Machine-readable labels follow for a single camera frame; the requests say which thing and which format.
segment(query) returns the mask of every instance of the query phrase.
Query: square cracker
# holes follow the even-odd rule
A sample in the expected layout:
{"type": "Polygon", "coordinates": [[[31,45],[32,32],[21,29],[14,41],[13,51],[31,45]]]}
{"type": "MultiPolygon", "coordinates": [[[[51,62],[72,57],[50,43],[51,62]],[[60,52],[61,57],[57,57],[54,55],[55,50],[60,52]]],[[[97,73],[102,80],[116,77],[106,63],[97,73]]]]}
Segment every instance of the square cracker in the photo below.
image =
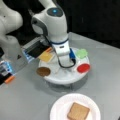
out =
{"type": "Polygon", "coordinates": [[[45,51],[38,58],[44,62],[49,62],[53,58],[53,54],[45,51]]]}
{"type": "Polygon", "coordinates": [[[70,120],[85,120],[89,111],[89,108],[78,103],[73,103],[67,117],[70,120]]]}

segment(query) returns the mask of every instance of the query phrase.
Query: blue object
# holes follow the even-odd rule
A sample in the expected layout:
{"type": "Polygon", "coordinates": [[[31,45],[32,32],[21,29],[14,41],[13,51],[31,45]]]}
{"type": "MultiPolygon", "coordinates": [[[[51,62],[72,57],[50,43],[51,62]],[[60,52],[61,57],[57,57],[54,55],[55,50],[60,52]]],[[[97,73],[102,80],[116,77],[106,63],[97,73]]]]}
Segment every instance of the blue object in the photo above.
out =
{"type": "Polygon", "coordinates": [[[4,64],[5,64],[6,68],[8,69],[8,72],[12,73],[13,70],[12,70],[12,67],[11,67],[10,63],[9,62],[4,62],[4,64]]]}
{"type": "Polygon", "coordinates": [[[24,53],[24,55],[26,56],[28,63],[31,62],[32,60],[34,60],[34,57],[30,56],[30,55],[27,54],[25,51],[24,51],[23,53],[24,53]]]}
{"type": "Polygon", "coordinates": [[[71,59],[75,59],[75,54],[74,54],[74,52],[73,52],[73,50],[70,48],[70,58],[71,59]]]}
{"type": "Polygon", "coordinates": [[[54,10],[53,10],[53,13],[57,13],[57,10],[54,9],[54,10]]]}

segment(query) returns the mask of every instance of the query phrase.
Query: white plate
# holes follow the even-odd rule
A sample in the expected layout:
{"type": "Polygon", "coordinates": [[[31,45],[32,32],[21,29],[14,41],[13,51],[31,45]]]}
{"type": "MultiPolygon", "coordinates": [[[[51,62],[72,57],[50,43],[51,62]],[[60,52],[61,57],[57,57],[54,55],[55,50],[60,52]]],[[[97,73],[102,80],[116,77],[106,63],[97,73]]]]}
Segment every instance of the white plate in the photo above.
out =
{"type": "Polygon", "coordinates": [[[50,112],[50,120],[69,120],[67,114],[74,102],[90,108],[86,120],[101,120],[100,110],[96,103],[85,95],[75,93],[65,95],[55,102],[50,112]]]}

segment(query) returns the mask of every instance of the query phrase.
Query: round tray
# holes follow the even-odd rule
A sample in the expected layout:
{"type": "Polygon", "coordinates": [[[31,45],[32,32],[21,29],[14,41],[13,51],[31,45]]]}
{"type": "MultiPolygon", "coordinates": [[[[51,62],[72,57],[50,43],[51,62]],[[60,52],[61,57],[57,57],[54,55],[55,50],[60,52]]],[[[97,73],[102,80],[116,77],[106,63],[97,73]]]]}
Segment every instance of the round tray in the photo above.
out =
{"type": "MultiPolygon", "coordinates": [[[[72,50],[75,53],[78,49],[72,48],[72,50]]],[[[55,55],[48,63],[40,61],[39,67],[48,67],[51,70],[51,74],[44,77],[47,82],[57,85],[69,85],[81,80],[88,73],[88,71],[85,73],[79,73],[77,71],[77,67],[84,63],[90,64],[88,57],[80,59],[76,56],[76,65],[74,67],[67,69],[61,68],[59,66],[57,56],[55,55]]]]}

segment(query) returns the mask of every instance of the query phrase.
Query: green object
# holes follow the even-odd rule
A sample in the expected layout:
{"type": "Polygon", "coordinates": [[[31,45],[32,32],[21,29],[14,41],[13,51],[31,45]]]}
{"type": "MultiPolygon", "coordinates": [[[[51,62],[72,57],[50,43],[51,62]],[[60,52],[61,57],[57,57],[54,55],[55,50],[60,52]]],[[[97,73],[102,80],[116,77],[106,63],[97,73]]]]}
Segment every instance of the green object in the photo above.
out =
{"type": "Polygon", "coordinates": [[[75,55],[76,55],[78,58],[83,59],[83,58],[85,58],[85,57],[88,56],[88,52],[86,51],[86,49],[80,49],[80,50],[78,50],[78,51],[75,53],[75,55]]]}

